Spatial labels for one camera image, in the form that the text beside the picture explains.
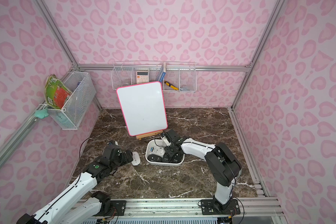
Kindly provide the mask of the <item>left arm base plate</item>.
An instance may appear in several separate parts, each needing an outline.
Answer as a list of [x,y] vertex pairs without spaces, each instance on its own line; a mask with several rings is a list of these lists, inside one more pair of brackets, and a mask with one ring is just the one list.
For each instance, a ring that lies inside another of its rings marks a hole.
[[100,211],[95,216],[100,217],[111,217],[115,216],[124,216],[126,209],[126,200],[113,200],[103,202],[101,205]]

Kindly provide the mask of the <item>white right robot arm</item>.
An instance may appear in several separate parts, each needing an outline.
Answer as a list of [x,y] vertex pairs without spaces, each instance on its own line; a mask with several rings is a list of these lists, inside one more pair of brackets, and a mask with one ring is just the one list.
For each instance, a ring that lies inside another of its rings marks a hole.
[[173,129],[163,132],[161,139],[165,144],[164,156],[171,162],[179,161],[184,155],[193,155],[207,162],[217,182],[214,203],[221,208],[226,207],[242,172],[241,163],[228,146],[222,142],[214,145],[181,137]]

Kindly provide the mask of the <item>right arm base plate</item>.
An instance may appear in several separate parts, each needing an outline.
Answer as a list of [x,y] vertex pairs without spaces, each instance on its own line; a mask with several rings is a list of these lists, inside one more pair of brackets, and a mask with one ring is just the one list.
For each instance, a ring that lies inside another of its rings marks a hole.
[[240,215],[237,199],[230,199],[226,204],[221,204],[216,199],[203,199],[198,202],[203,215]]

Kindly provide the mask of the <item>black computer mouse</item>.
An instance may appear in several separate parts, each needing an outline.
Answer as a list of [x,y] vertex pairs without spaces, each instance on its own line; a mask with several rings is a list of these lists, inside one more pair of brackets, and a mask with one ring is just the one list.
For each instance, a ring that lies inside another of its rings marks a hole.
[[147,159],[150,162],[162,162],[162,157],[159,155],[155,155],[155,154],[150,154]]

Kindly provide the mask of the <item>white computer mouse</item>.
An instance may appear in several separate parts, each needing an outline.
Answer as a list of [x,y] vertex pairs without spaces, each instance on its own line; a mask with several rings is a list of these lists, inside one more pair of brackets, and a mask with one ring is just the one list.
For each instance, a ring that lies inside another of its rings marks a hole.
[[139,155],[138,152],[132,152],[132,158],[133,158],[133,160],[132,160],[131,163],[132,163],[133,166],[140,165],[141,159],[140,159],[140,155]]

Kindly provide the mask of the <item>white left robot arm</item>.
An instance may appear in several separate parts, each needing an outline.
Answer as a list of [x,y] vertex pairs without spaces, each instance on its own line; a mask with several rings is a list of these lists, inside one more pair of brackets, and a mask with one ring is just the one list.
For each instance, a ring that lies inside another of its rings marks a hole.
[[78,178],[55,199],[34,214],[22,215],[19,224],[81,224],[93,216],[118,218],[124,215],[125,201],[111,201],[111,197],[97,191],[82,205],[74,205],[106,177],[113,175],[119,167],[133,161],[133,153],[123,151],[116,142],[110,143],[104,153],[91,162]]

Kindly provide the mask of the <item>white plastic storage box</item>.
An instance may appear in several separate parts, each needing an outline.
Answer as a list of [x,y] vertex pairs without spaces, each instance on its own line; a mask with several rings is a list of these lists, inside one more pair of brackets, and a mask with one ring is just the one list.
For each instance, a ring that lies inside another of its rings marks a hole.
[[147,145],[145,159],[152,165],[180,166],[185,159],[184,153],[182,151],[175,152],[170,147],[165,150],[165,147],[167,144],[163,140],[151,140]]

